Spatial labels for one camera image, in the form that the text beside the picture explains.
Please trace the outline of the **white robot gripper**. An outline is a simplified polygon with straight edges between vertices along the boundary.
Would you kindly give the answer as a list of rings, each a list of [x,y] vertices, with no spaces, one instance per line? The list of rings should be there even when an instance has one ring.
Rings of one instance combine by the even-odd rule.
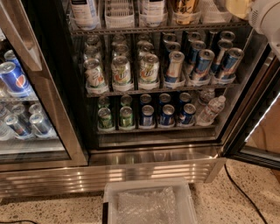
[[[248,19],[255,31],[267,38],[280,59],[280,0],[225,0],[225,6],[234,16]]]

